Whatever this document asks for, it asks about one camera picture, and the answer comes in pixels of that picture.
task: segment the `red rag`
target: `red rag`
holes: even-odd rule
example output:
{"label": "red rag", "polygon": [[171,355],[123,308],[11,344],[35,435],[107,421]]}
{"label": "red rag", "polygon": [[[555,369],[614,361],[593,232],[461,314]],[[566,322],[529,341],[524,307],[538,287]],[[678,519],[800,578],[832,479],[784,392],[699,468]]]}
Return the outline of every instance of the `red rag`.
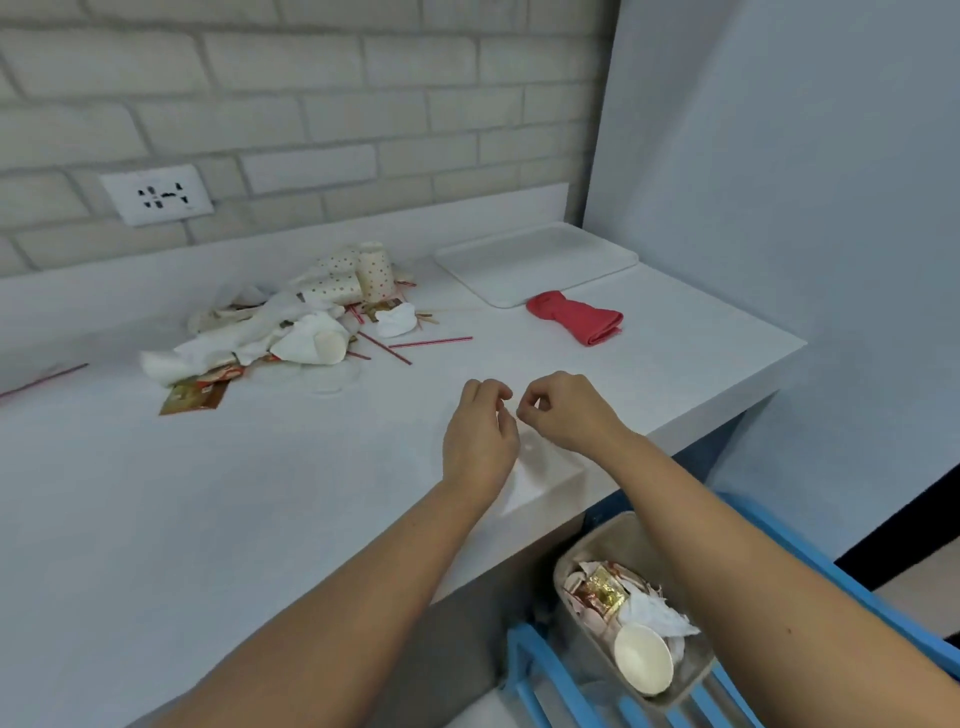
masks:
{"label": "red rag", "polygon": [[587,303],[570,301],[560,291],[547,291],[527,302],[527,310],[545,321],[556,321],[585,347],[592,347],[619,333],[623,314]]}

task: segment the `trash bin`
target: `trash bin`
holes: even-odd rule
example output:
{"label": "trash bin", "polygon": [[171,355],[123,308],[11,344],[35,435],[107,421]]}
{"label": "trash bin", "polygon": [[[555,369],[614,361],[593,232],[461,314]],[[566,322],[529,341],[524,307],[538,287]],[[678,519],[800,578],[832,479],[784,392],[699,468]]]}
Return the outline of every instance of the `trash bin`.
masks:
{"label": "trash bin", "polygon": [[[670,575],[634,512],[621,513],[590,531],[565,553],[553,571],[553,585],[562,596],[566,578],[578,569],[582,561],[614,561],[634,571],[663,589],[667,602],[681,613],[686,613],[684,594]],[[594,639],[573,610],[561,598],[555,629],[558,653],[574,680],[581,686],[590,685],[594,692],[607,692],[604,699],[596,694],[594,702],[615,701],[624,693],[640,705],[666,713],[680,704],[713,669],[713,649],[707,636],[686,637],[683,659],[675,667],[674,679],[665,692],[653,697],[641,695],[620,674],[612,657]]]}

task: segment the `forearm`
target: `forearm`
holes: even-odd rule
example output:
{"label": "forearm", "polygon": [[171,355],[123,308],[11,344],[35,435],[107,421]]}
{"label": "forearm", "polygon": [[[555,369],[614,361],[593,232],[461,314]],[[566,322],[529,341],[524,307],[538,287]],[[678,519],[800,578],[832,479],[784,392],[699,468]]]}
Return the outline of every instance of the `forearm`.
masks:
{"label": "forearm", "polygon": [[645,438],[623,433],[597,459],[769,728],[939,728],[960,713],[960,690],[911,644]]}
{"label": "forearm", "polygon": [[230,653],[162,728],[351,728],[487,503],[440,483]]}

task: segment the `crumpled tissue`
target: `crumpled tissue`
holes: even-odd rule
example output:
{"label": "crumpled tissue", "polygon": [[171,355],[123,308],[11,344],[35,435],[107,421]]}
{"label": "crumpled tissue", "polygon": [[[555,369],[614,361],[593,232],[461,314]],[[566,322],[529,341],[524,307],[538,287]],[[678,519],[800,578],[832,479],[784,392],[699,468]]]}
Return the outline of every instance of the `crumpled tissue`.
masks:
{"label": "crumpled tissue", "polygon": [[376,333],[384,339],[412,331],[417,327],[417,310],[412,303],[401,303],[389,311],[376,312]]}

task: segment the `wall socket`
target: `wall socket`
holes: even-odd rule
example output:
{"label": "wall socket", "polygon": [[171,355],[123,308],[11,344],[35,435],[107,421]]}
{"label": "wall socket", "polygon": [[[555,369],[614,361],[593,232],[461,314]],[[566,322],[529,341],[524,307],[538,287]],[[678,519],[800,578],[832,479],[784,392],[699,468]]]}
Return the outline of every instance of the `wall socket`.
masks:
{"label": "wall socket", "polygon": [[100,182],[123,221],[135,228],[213,213],[192,164],[101,175]]}

